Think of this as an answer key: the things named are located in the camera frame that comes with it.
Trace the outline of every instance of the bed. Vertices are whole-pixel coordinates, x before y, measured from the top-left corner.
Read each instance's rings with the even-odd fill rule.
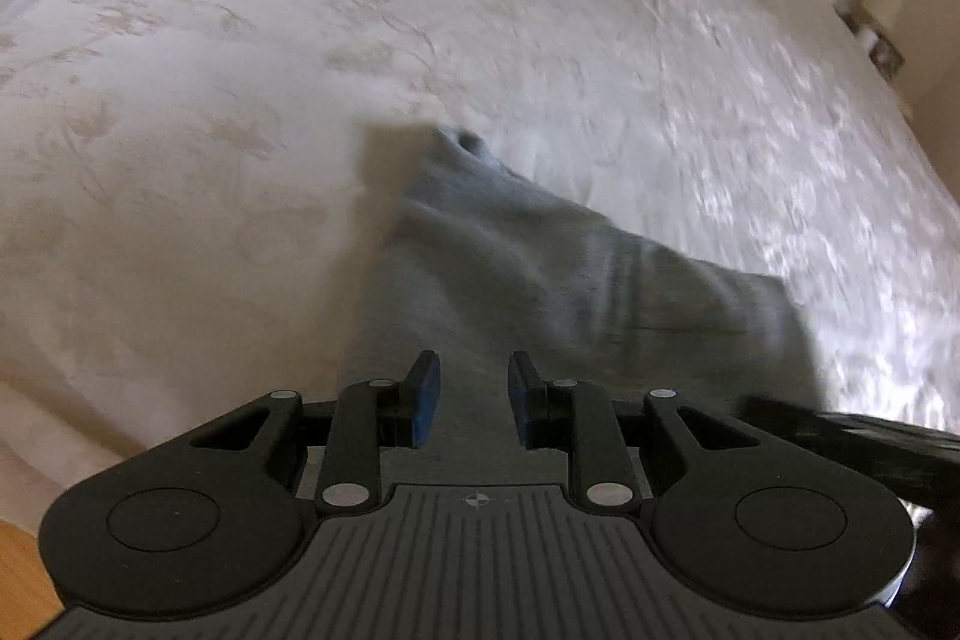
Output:
[[[0,23],[0,516],[333,394],[421,124],[784,277],[829,405],[957,427],[960,211],[827,0],[41,0]]]

